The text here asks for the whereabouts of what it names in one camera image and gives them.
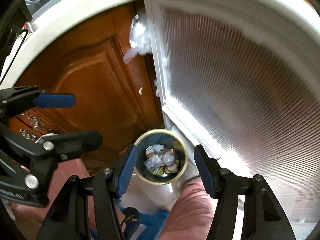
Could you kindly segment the blue plastic stool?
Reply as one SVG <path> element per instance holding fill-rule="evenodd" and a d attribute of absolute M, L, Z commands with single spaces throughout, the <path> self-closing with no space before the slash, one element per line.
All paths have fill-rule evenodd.
<path fill-rule="evenodd" d="M 137 239 L 157 239 L 169 216 L 167 210 L 158 210 L 154 215 L 139 212 L 134 207 L 120 208 L 124 216 L 118 218 L 117 205 L 109 200 L 105 209 L 97 210 L 97 229 L 89 230 L 89 239 L 132 239 L 142 225 Z"/>

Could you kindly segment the round dark trash bin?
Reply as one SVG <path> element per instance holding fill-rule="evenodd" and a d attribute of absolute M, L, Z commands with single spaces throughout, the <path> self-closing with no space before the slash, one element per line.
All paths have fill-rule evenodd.
<path fill-rule="evenodd" d="M 188 165 L 188 151 L 183 140 L 166 129 L 153 129 L 135 142 L 135 173 L 153 185 L 170 184 L 180 178 Z"/>

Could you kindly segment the white paper bag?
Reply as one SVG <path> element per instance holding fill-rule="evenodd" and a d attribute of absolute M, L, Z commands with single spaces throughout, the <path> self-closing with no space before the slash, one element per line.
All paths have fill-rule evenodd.
<path fill-rule="evenodd" d="M 176 160 L 173 148 L 155 144 L 151 146 L 151 149 L 153 150 L 153 155 L 149 158 L 149 168 L 171 166 Z"/>

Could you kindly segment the white plastic bag hanging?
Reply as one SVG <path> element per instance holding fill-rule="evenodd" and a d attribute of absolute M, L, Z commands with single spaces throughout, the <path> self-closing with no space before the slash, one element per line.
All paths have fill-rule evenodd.
<path fill-rule="evenodd" d="M 151 38 L 146 12 L 141 10 L 134 16 L 130 26 L 129 50 L 124 54 L 123 61 L 128 64 L 137 55 L 152 54 Z"/>

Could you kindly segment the white frosted cabinet door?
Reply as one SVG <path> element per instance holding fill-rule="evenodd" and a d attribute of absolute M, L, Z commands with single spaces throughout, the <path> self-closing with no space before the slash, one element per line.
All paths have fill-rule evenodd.
<path fill-rule="evenodd" d="M 222 166 L 319 221 L 319 15 L 304 0 L 145 0 L 164 106 Z"/>

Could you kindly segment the brown wooden cabinet door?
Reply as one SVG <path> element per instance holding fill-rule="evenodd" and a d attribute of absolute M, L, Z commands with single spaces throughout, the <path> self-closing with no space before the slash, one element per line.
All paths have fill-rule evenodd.
<path fill-rule="evenodd" d="M 102 145 L 81 159 L 90 174 L 112 164 L 143 133 L 162 128 L 152 57 L 125 63 L 130 25 L 144 8 L 135 1 L 103 11 L 73 27 L 43 50 L 15 82 L 50 93 L 70 93 L 71 108 L 33 108 L 53 133 L 97 131 Z"/>

